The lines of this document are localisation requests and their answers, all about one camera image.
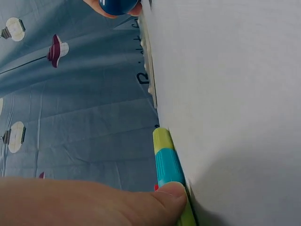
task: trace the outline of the pen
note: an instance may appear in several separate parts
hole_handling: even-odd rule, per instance
[[[153,132],[154,151],[157,168],[158,187],[172,181],[180,182],[186,186],[185,177],[180,161],[174,149],[174,144],[169,131],[164,128],[157,128]],[[177,226],[196,226],[189,199]]]

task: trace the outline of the marker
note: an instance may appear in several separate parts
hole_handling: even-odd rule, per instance
[[[100,7],[108,14],[120,16],[130,12],[139,0],[99,0]]]
[[[153,132],[154,151],[158,177],[158,187],[176,181],[186,187],[185,177],[180,165],[178,156],[174,150],[174,144],[169,131],[164,128],[157,128]],[[196,226],[189,199],[178,220],[177,226]]]

